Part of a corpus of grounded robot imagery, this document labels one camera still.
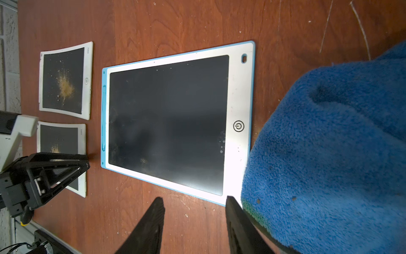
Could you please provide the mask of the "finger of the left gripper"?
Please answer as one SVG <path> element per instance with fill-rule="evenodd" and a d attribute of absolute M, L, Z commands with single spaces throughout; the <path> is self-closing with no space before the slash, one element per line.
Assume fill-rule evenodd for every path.
<path fill-rule="evenodd" d="M 19 159 L 28 168 L 89 168 L 87 155 L 39 152 Z"/>
<path fill-rule="evenodd" d="M 48 203 L 87 170 L 89 163 L 33 163 L 31 203 Z"/>

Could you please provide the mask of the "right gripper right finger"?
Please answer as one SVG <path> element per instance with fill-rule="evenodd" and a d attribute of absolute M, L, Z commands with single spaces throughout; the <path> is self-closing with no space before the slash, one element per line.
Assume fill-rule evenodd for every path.
<path fill-rule="evenodd" d="M 227 197 L 225 210 L 231 254 L 275 254 L 234 197 Z"/>

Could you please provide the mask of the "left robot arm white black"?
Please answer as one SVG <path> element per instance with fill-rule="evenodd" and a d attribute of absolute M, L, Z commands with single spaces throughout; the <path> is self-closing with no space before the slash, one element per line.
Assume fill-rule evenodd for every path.
<path fill-rule="evenodd" d="M 1 112 L 1 209 L 24 224 L 90 168 L 87 155 L 81 154 L 39 152 L 15 158 L 22 138 L 33 136 L 37 126 L 37 117 Z"/>

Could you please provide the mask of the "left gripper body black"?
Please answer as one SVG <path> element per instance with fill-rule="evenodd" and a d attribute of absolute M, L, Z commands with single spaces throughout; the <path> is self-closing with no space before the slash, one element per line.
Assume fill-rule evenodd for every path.
<path fill-rule="evenodd" d="M 34 182 L 38 162 L 34 158 L 19 158 L 1 173 L 2 203 L 13 218 L 41 207 L 41 198 Z"/>

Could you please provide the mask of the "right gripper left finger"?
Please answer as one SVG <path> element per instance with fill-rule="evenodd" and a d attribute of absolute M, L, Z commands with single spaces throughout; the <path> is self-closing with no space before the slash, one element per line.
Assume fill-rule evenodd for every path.
<path fill-rule="evenodd" d="M 165 207 L 157 197 L 116 254 L 159 254 L 161 249 Z"/>

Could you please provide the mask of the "blue-edged drawing tablet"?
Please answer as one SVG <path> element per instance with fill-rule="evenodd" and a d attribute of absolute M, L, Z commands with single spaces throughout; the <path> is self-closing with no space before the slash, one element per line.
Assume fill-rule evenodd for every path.
<path fill-rule="evenodd" d="M 102 71 L 103 168 L 224 205 L 251 148 L 253 41 Z"/>

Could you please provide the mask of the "blue microfiber cleaning mitt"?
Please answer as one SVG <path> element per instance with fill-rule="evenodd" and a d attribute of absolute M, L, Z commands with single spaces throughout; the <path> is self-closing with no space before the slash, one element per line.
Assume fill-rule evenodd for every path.
<path fill-rule="evenodd" d="M 302 254 L 405 253 L 405 43 L 299 78 L 255 141 L 241 202 Z"/>

